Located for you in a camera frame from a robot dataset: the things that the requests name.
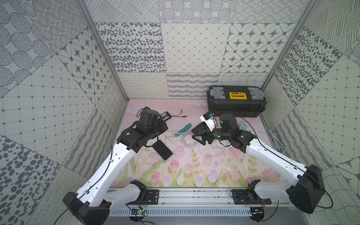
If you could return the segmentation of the phone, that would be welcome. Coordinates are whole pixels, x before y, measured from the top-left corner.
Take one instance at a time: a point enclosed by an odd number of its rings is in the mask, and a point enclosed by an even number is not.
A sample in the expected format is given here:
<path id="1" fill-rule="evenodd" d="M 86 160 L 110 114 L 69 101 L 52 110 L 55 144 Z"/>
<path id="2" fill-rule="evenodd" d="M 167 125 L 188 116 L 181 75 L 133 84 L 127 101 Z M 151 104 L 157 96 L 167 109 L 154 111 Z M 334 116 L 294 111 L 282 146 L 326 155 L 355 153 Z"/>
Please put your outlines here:
<path id="1" fill-rule="evenodd" d="M 173 152 L 161 140 L 154 143 L 152 147 L 163 160 L 168 160 L 173 154 Z"/>

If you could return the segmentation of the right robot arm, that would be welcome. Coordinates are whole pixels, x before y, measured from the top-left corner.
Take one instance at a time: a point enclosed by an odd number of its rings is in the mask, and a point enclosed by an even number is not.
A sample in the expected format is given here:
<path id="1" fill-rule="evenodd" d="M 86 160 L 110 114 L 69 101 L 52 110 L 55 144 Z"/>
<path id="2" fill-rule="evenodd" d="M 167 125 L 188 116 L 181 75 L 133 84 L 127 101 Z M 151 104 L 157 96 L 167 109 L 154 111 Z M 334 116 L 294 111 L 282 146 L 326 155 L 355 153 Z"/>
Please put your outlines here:
<path id="1" fill-rule="evenodd" d="M 284 184 L 254 181 L 249 185 L 249 191 L 262 199 L 290 202 L 307 214 L 312 214 L 319 206 L 326 194 L 320 168 L 306 166 L 272 149 L 256 133 L 240 129 L 236 118 L 229 113 L 220 116 L 219 128 L 211 113 L 203 114 L 200 119 L 205 125 L 192 136 L 195 141 L 202 145 L 214 140 L 228 141 L 233 148 L 262 161 L 286 180 Z"/>

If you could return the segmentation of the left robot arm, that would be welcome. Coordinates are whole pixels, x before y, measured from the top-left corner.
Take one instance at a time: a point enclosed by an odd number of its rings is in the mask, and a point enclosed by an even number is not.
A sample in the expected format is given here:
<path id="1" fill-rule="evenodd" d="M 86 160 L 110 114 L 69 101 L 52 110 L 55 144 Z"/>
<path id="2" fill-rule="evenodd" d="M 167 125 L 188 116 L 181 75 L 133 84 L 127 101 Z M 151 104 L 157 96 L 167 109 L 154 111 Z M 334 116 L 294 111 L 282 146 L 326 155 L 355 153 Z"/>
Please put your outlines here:
<path id="1" fill-rule="evenodd" d="M 140 149 L 168 129 L 157 111 L 145 107 L 138 113 L 140 119 L 121 132 L 111 153 L 93 176 L 76 192 L 68 192 L 63 198 L 67 210 L 83 225 L 102 225 L 114 210 L 145 200 L 147 187 L 138 180 L 107 193 L 118 174 Z"/>

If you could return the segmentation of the black charging board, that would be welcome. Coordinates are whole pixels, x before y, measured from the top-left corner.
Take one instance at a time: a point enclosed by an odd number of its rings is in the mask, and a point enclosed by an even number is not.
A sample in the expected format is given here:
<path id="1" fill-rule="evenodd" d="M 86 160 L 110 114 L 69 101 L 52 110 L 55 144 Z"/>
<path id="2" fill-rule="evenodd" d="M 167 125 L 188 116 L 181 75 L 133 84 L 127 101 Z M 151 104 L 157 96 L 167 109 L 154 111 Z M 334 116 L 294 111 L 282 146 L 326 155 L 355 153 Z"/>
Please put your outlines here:
<path id="1" fill-rule="evenodd" d="M 162 120 L 164 122 L 166 122 L 166 121 L 168 121 L 169 119 L 172 118 L 172 115 L 168 111 L 166 111 L 166 112 L 161 114 L 161 118 L 162 118 Z"/>

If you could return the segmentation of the teal handheld tool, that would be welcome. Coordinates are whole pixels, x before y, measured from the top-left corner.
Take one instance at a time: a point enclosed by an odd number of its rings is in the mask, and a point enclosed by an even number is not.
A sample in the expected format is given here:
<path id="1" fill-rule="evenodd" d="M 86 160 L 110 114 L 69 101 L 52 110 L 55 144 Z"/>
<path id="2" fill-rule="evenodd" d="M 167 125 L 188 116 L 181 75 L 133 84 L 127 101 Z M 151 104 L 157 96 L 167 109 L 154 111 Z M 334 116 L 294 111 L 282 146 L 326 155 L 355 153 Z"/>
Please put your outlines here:
<path id="1" fill-rule="evenodd" d="M 187 124 L 185 127 L 183 127 L 180 131 L 178 131 L 176 134 L 174 134 L 175 137 L 180 136 L 181 134 L 185 133 L 191 128 L 191 123 Z"/>

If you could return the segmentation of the white teal charger adapters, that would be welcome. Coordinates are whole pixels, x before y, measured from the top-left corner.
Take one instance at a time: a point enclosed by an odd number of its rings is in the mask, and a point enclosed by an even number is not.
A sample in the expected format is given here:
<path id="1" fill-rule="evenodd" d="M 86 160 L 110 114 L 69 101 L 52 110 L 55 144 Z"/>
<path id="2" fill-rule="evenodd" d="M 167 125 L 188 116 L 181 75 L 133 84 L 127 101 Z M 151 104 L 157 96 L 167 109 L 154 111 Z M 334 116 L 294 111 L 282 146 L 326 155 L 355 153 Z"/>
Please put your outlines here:
<path id="1" fill-rule="evenodd" d="M 242 124 L 241 126 L 240 126 L 240 130 L 245 130 L 245 131 L 248 131 L 248 125 L 247 124 Z"/>

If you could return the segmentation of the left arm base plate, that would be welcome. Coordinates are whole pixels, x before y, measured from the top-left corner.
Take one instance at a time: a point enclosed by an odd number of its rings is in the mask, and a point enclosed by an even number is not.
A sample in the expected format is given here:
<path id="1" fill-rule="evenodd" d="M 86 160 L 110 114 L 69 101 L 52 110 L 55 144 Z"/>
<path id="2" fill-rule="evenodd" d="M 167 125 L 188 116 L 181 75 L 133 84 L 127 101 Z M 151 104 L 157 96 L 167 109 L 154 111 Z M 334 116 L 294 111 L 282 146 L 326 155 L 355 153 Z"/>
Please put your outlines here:
<path id="1" fill-rule="evenodd" d="M 137 205 L 158 205 L 159 189 L 148 189 L 141 193 L 139 199 L 134 202 Z"/>

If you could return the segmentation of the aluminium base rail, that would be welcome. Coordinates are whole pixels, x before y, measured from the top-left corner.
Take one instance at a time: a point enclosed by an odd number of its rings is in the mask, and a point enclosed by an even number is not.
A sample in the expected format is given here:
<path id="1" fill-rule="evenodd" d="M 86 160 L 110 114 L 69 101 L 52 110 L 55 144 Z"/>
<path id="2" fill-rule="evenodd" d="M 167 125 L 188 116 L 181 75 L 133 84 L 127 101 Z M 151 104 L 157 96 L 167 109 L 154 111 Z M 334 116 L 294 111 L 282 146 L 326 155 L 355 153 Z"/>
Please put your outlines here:
<path id="1" fill-rule="evenodd" d="M 136 208 L 144 206 L 164 206 L 164 207 L 225 207 L 235 205 L 230 197 L 231 188 L 160 188 L 158 205 L 137 205 L 134 204 L 139 199 L 141 193 L 148 189 L 129 184 L 122 188 L 80 188 L 77 190 L 78 198 L 83 203 L 89 203 L 90 207 L 108 207 L 110 211 L 115 211 L 126 206 L 133 205 Z M 280 200 L 289 202 L 287 196 L 275 195 L 272 193 L 258 195 L 261 199 Z"/>

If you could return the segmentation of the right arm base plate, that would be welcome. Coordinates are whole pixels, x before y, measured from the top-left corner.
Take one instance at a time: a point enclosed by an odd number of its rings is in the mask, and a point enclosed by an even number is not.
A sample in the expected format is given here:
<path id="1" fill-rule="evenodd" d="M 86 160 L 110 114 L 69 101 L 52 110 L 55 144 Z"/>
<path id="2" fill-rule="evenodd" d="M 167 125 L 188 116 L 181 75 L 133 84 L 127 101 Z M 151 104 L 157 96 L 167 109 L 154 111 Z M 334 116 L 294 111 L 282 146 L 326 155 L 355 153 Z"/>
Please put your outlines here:
<path id="1" fill-rule="evenodd" d="M 246 189 L 232 189 L 229 194 L 235 205 L 272 204 L 271 199 L 261 199 L 255 192 Z"/>

